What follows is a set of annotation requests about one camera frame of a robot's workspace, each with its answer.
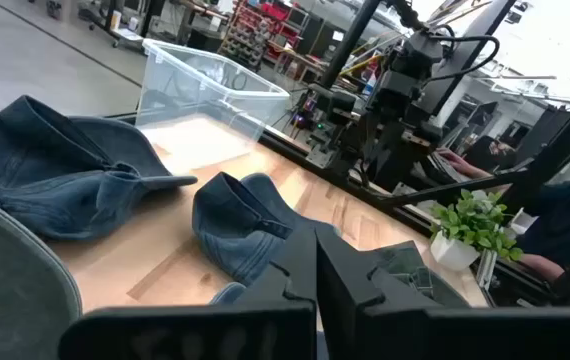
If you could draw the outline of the background work cart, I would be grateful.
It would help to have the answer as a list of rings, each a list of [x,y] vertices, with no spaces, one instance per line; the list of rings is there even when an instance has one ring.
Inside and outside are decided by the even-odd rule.
[[[122,22],[124,3],[125,0],[79,0],[77,14],[90,31],[102,30],[109,35],[113,48],[141,48],[143,37]]]

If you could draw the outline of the black round support pole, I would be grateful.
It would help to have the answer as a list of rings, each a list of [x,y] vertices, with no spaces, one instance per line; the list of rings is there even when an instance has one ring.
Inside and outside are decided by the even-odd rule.
[[[380,1],[381,0],[364,0],[363,5],[356,13],[354,21],[347,33],[344,35],[334,57],[320,79],[320,85],[322,87],[330,88],[339,77],[339,74],[346,64],[351,51],[364,32]]]

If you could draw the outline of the blue denim cap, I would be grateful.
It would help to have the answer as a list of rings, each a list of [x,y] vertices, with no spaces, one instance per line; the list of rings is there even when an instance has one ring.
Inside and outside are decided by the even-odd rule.
[[[332,224],[297,213],[263,173],[238,180],[220,172],[193,198],[192,229],[202,252],[245,286],[259,277],[292,232],[304,225],[339,232]]]
[[[49,239],[106,236],[149,193],[196,181],[126,122],[67,117],[27,95],[0,110],[0,208]]]
[[[247,287],[241,283],[228,283],[214,295],[209,304],[232,304],[245,292],[246,289]]]

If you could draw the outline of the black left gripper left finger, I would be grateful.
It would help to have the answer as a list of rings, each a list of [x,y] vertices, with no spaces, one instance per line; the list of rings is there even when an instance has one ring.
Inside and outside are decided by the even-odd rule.
[[[316,360],[316,241],[297,228],[232,303],[92,311],[61,336],[59,360]]]

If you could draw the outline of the clear plastic storage bin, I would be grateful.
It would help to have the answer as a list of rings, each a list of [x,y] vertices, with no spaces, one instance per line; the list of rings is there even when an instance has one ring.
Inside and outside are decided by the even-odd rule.
[[[251,152],[290,93],[216,53],[146,39],[135,126],[175,175]]]

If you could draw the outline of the black equipment stand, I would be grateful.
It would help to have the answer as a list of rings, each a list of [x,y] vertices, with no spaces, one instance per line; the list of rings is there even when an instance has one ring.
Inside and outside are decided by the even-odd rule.
[[[493,0],[471,22],[463,37],[493,35],[515,2],[516,0]],[[472,67],[485,45],[486,43],[480,40],[455,45],[453,55],[445,60],[433,75],[451,75]],[[428,121],[437,115],[462,78],[463,76],[459,75],[428,82],[422,90],[421,99],[413,104],[413,116],[419,121]]]

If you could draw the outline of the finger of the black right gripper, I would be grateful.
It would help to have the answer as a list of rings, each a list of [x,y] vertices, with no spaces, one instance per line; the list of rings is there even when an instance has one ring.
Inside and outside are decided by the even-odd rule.
[[[368,181],[373,183],[379,170],[379,162],[386,150],[387,135],[389,131],[386,125],[379,124],[368,134],[367,138],[367,176]]]
[[[390,190],[395,190],[397,185],[409,172],[410,168],[410,142],[407,140],[404,125],[397,126],[397,135],[394,138],[394,147],[390,155]]]

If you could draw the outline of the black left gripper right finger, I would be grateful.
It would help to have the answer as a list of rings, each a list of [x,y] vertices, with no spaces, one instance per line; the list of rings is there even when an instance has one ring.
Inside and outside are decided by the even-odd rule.
[[[331,360],[570,360],[570,307],[446,307],[333,231],[316,244]]]

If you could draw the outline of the person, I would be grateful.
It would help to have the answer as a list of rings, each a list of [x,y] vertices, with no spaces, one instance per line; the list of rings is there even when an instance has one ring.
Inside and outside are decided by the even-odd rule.
[[[436,153],[469,178],[489,177],[496,170],[511,168],[516,160],[516,151],[511,146],[487,135],[478,138],[463,155],[449,148],[438,148]]]
[[[570,268],[570,181],[542,186],[524,212],[536,220],[517,240],[521,262],[555,283]]]

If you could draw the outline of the green plant in white pot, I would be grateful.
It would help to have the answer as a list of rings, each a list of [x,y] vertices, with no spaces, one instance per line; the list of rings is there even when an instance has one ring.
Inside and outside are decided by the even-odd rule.
[[[500,193],[463,189],[455,203],[432,206],[436,222],[431,227],[430,252],[441,266],[462,271],[487,251],[510,261],[521,258],[515,233],[503,226],[513,215],[506,212],[500,197]]]

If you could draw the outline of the red parts shelf rack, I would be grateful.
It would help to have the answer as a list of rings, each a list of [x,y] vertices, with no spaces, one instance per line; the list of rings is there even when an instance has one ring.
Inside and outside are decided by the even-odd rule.
[[[276,65],[303,40],[309,12],[286,0],[234,0],[226,34],[217,51],[258,72],[264,61]]]

